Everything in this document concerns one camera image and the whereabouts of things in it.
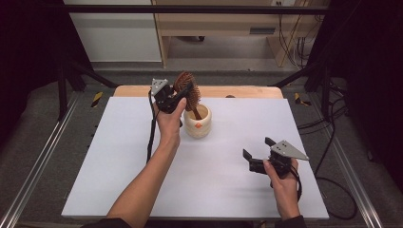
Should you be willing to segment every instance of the brown bristles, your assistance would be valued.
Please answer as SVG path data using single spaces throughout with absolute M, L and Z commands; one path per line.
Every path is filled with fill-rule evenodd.
M 198 120 L 201 120 L 196 107 L 201 98 L 201 93 L 199 91 L 198 86 L 196 85 L 195 77 L 189 72 L 182 72 L 178 78 L 175 80 L 174 89 L 176 92 L 181 91 L 186 87 L 188 83 L 193 83 L 193 89 L 190 90 L 189 94 L 186 96 L 186 111 L 194 111 L 195 116 Z

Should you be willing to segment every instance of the sleeve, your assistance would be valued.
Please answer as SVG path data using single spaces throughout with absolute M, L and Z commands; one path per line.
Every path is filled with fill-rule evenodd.
M 104 218 L 95 223 L 90 223 L 81 228 L 131 228 L 121 218 Z
M 290 218 L 287 220 L 278 221 L 275 224 L 275 228 L 306 228 L 305 220 L 303 216 L 298 216 L 295 218 Z

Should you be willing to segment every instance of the cup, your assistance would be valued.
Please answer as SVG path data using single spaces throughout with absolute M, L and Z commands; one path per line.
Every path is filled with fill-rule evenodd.
M 199 139 L 210 132 L 212 115 L 211 110 L 204 104 L 198 104 L 196 108 L 201 115 L 201 120 L 196 120 L 193 111 L 184 111 L 184 130 L 191 137 Z

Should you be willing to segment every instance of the white table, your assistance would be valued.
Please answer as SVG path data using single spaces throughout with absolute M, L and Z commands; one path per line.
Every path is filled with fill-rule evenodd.
M 181 145 L 150 218 L 279 218 L 268 177 L 248 170 L 242 149 L 254 158 L 267 158 L 264 138 L 270 137 L 304 152 L 287 100 L 202 98 L 201 103 L 212 110 L 212 130 L 199 140 L 181 130 Z M 146 97 L 110 98 L 62 216 L 100 219 L 106 215 L 145 165 L 150 122 Z M 154 148 L 159 137 L 156 129 Z M 298 171 L 303 186 L 301 214 L 327 219 L 310 164 L 299 161 Z

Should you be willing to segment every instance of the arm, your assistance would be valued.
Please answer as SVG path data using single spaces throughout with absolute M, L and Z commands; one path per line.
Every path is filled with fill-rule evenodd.
M 160 143 L 148 164 L 116 199 L 108 218 L 121 218 L 132 228 L 144 227 L 181 142 L 179 126 L 185 106 L 186 99 L 182 99 L 172 114 L 158 114 Z
M 273 165 L 263 161 L 264 169 L 273 184 L 275 198 L 281 222 L 276 227 L 306 227 L 302 215 L 299 212 L 297 199 L 297 180 L 289 173 L 284 179 L 280 179 Z M 298 162 L 292 159 L 292 165 L 298 169 Z

